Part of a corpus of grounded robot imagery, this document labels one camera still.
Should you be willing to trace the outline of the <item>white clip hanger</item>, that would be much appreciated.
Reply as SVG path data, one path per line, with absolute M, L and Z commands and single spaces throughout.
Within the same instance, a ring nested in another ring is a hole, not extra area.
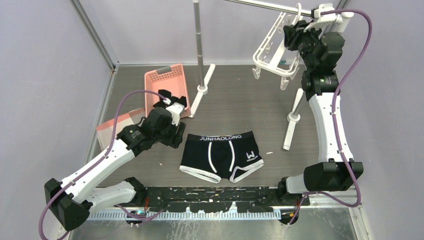
M 294 79 L 301 65 L 300 55 L 290 52 L 284 46 L 284 26 L 292 26 L 303 19 L 301 14 L 302 5 L 297 3 L 294 13 L 282 11 L 274 21 L 263 41 L 252 56 L 255 67 L 252 73 L 255 79 L 259 79 L 261 71 L 273 73 L 281 77 L 280 89 L 284 91 L 289 82 Z M 286 60 L 287 65 L 279 64 Z

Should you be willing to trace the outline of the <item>black boxer briefs white trim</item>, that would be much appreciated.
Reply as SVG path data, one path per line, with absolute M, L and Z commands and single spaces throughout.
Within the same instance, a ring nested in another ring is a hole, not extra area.
M 221 136 L 188 134 L 179 170 L 218 184 L 237 183 L 265 165 L 252 131 Z

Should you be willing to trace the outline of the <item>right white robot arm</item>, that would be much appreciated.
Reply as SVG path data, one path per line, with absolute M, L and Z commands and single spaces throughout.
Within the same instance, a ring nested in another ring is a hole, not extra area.
M 347 144 L 340 114 L 340 84 L 335 71 L 345 40 L 337 32 L 322 33 L 300 20 L 284 26 L 284 46 L 297 51 L 306 67 L 299 94 L 312 110 L 318 136 L 318 163 L 279 182 L 277 198 L 291 205 L 298 195 L 347 191 L 364 172 Z

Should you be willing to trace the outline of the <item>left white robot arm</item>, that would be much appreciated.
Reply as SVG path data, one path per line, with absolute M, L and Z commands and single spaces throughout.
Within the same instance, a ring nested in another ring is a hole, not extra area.
M 91 214 L 103 209 L 120 204 L 138 207 L 145 203 L 146 187 L 135 177 L 106 188 L 98 185 L 154 144 L 178 148 L 186 127 L 180 121 L 183 111 L 184 107 L 178 103 L 154 108 L 141 125 L 125 126 L 116 134 L 112 146 L 84 167 L 61 181 L 52 178 L 45 183 L 49 209 L 66 231 L 77 229 Z

